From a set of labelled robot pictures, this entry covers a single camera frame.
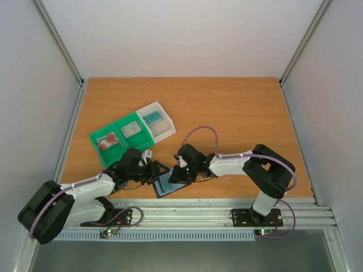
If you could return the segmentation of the blue card holder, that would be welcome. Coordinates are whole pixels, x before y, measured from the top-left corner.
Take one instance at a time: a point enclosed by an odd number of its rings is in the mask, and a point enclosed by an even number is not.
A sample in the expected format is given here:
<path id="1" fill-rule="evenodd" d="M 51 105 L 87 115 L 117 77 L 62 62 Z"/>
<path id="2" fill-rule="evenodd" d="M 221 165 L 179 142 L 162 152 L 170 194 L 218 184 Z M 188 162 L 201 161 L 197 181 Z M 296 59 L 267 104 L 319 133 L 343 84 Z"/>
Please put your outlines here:
<path id="1" fill-rule="evenodd" d="M 155 195 L 157 196 L 158 199 L 190 186 L 190 184 L 169 183 L 169 178 L 171 177 L 173 171 L 174 169 L 172 168 L 168 173 L 163 174 L 161 177 L 157 179 L 157 181 L 153 183 Z"/>

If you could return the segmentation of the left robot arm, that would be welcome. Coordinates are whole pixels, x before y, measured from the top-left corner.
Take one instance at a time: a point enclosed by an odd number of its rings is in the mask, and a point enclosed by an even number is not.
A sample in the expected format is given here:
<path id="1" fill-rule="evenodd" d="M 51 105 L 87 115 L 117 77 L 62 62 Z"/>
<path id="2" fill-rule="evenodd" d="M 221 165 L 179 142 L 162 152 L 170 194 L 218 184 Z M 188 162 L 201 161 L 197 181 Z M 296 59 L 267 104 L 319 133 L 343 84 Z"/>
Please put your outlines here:
<path id="1" fill-rule="evenodd" d="M 107 196 L 125 189 L 130 181 L 150 185 L 170 171 L 150 155 L 150 150 L 129 148 L 119 161 L 92 178 L 62 185 L 53 180 L 43 183 L 18 214 L 19 223 L 40 244 L 69 227 L 110 225 L 117 214 Z"/>

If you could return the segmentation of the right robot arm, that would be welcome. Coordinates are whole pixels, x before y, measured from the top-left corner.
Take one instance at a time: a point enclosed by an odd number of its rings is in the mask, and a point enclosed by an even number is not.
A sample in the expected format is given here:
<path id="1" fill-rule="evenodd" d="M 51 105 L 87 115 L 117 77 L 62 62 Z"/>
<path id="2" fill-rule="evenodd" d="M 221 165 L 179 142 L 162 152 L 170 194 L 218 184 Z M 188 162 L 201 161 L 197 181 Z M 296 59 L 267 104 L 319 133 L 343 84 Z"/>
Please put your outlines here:
<path id="1" fill-rule="evenodd" d="M 169 183 L 191 184 L 198 176 L 214 179 L 226 175 L 244 175 L 259 188 L 247 218 L 254 226 L 262 226 L 270 219 L 275 203 L 298 182 L 295 166 L 263 144 L 240 154 L 204 155 L 192 145 L 185 144 L 175 155 Z"/>

